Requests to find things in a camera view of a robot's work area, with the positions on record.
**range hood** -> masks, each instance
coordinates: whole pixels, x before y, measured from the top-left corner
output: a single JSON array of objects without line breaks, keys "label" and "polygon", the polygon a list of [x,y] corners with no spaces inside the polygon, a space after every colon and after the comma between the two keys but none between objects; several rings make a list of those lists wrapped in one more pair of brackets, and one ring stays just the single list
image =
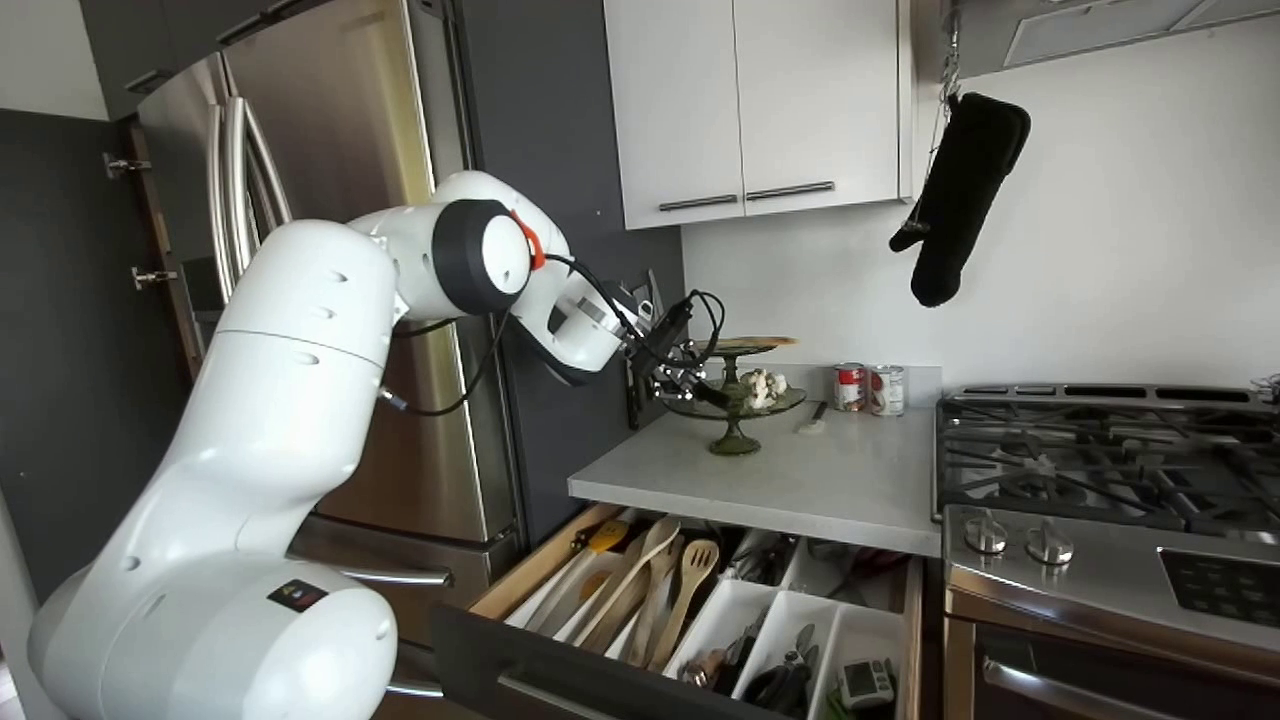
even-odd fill
[{"label": "range hood", "polygon": [[958,76],[1275,15],[1280,0],[951,0]]}]

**stove burner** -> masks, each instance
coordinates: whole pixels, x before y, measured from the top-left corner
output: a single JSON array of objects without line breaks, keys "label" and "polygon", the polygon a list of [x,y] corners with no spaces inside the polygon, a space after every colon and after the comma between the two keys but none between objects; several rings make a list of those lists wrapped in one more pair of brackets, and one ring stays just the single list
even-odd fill
[{"label": "stove burner", "polygon": [[1280,534],[1280,411],[938,402],[938,508]]}]

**white countertop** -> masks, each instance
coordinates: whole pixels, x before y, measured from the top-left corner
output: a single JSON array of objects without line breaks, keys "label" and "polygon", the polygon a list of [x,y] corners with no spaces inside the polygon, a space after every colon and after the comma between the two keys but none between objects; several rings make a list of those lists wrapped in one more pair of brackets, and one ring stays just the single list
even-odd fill
[{"label": "white countertop", "polygon": [[755,458],[711,458],[715,421],[664,418],[569,475],[569,495],[715,525],[773,529],[816,542],[938,557],[931,525],[931,411],[826,411],[794,432],[812,406],[747,421]]}]

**white wall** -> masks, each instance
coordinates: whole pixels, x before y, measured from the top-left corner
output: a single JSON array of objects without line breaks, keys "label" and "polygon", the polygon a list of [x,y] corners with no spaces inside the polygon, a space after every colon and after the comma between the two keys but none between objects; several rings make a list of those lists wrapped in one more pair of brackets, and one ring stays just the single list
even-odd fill
[{"label": "white wall", "polygon": [[[776,360],[904,360],[967,380],[1227,380],[1280,368],[1280,21],[1133,46],[967,93],[1033,111],[958,297],[919,309],[906,206],[682,229],[692,289]],[[915,184],[934,140],[919,86]]]},{"label": "white wall", "polygon": [[0,109],[108,121],[76,0],[0,0]]}]

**open drawer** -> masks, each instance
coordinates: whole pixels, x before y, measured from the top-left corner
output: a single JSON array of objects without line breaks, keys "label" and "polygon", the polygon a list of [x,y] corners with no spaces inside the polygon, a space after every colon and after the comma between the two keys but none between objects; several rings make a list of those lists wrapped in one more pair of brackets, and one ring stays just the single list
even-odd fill
[{"label": "open drawer", "polygon": [[[624,617],[613,613],[615,633],[602,640],[582,633],[589,610],[560,630],[522,630],[548,617],[548,600],[562,597],[557,589],[589,557],[579,548],[582,538],[615,517],[602,503],[589,508],[477,600],[472,613],[424,610],[429,652],[421,652],[421,674],[453,705],[479,716],[783,716],[747,705],[747,698],[794,691],[799,685],[804,702],[793,702],[799,709],[793,716],[823,720],[840,716],[832,709],[849,702],[840,702],[843,668],[889,659],[894,709],[879,709],[879,716],[919,716],[919,566],[904,557],[676,519],[682,548],[715,542],[719,566],[694,592],[688,621],[676,624],[680,640],[642,646],[649,652],[666,652],[639,659],[642,652],[633,646],[650,589],[618,592],[639,600]],[[655,519],[633,517],[639,534],[624,548],[642,545],[642,529]],[[626,553],[615,553],[600,574],[624,577],[618,566],[626,562]],[[660,574],[650,570],[633,577],[649,577],[649,585],[664,589],[660,597],[680,597],[673,589],[680,577],[676,545],[673,562],[676,574],[664,585],[655,585]],[[613,589],[602,577],[582,585],[595,589],[595,600]]]}]

